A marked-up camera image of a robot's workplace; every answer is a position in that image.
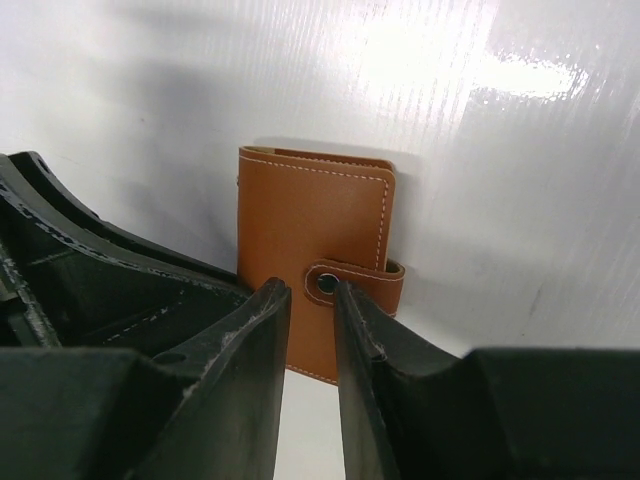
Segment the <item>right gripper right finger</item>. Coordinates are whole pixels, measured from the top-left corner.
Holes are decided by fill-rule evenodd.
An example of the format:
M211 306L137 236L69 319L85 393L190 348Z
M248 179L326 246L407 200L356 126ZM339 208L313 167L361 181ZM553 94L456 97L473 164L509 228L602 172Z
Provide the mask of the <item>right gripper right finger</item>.
M455 357L349 283L334 325L350 479L635 479L635 350L478 348Z

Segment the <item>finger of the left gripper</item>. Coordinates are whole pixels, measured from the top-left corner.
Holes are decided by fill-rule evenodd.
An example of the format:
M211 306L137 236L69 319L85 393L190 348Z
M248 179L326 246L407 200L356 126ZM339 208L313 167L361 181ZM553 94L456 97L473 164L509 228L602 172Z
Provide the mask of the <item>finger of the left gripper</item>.
M246 302L234 274L104 221L35 152L1 158L1 277L26 345L170 348Z

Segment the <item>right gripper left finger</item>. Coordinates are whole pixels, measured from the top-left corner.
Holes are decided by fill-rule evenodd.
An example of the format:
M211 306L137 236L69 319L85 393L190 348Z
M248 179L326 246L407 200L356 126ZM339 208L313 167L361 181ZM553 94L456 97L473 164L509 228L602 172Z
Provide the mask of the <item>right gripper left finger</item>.
M291 292L266 281L155 358L130 349L5 348L5 479L270 479Z

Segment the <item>brown leather card holder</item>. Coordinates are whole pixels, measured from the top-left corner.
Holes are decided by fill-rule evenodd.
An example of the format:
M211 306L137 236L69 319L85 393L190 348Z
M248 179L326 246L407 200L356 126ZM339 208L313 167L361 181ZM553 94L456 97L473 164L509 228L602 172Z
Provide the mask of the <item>brown leather card holder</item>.
M404 267L388 256L396 177L384 159L243 146L238 163L237 275L292 291L286 365L334 384L335 288L348 281L396 314Z

